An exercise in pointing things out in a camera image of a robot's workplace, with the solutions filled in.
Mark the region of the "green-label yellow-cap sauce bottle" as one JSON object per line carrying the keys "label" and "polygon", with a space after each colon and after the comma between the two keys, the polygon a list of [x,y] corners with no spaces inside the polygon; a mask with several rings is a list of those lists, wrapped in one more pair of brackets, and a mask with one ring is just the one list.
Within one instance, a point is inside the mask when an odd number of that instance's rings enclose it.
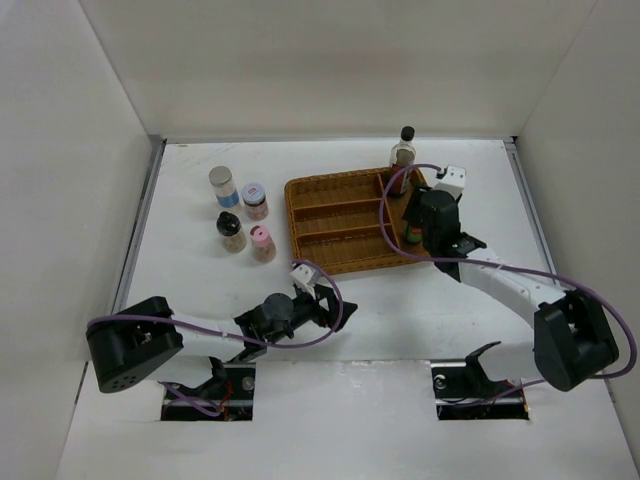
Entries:
{"label": "green-label yellow-cap sauce bottle", "polygon": [[423,229],[420,225],[415,226],[406,223],[404,230],[404,240],[410,245],[421,245],[423,241]]}

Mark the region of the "tall red-label sauce bottle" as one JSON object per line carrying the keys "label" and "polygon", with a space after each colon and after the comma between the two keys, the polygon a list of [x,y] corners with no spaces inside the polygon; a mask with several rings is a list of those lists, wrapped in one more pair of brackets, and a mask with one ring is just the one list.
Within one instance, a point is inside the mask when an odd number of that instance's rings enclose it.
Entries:
{"label": "tall red-label sauce bottle", "polygon": [[[412,126],[405,126],[400,133],[399,142],[391,149],[389,160],[389,177],[393,177],[397,172],[412,165],[416,158],[416,150],[413,146],[415,129]],[[400,197],[407,191],[409,185],[408,172],[399,175],[393,182],[389,194]]]}

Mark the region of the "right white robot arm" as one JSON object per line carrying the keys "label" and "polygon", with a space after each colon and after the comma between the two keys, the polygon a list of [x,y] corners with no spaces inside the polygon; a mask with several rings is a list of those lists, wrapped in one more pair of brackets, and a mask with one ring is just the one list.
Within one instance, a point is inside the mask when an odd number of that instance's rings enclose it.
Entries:
{"label": "right white robot arm", "polygon": [[552,387],[569,391],[618,360],[598,300],[502,264],[486,243],[462,231],[458,201],[450,193],[417,187],[403,219],[421,230],[423,247],[438,270],[487,294],[530,325],[534,364]]}

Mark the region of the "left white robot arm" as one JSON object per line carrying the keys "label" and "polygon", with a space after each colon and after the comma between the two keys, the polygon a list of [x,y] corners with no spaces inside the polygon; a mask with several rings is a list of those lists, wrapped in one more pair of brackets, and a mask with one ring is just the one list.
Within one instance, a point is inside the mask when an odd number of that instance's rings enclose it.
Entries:
{"label": "left white robot arm", "polygon": [[179,320],[160,296],[114,316],[90,321],[86,340],[99,390],[116,393],[146,379],[186,348],[188,333],[240,342],[243,348],[230,362],[248,363],[270,348],[293,350],[317,345],[339,332],[358,309],[333,287],[316,285],[310,292],[299,287],[294,290],[293,298],[271,294],[234,318],[237,333]]}

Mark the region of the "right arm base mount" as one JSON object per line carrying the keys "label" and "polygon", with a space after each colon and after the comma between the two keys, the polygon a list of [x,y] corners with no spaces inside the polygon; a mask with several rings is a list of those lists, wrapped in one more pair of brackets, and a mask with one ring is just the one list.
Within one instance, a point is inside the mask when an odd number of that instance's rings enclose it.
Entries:
{"label": "right arm base mount", "polygon": [[499,344],[485,344],[464,358],[431,362],[435,410],[440,421],[529,420],[522,390],[497,398],[522,382],[490,380],[480,364],[480,356]]}

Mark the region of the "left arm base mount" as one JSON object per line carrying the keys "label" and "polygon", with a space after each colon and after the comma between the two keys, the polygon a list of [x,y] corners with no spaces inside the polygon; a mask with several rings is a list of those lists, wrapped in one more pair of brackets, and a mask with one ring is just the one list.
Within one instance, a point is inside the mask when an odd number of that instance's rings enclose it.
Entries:
{"label": "left arm base mount", "polygon": [[162,382],[160,420],[165,422],[252,421],[256,383],[255,364],[222,363],[210,357],[207,376],[194,387]]}

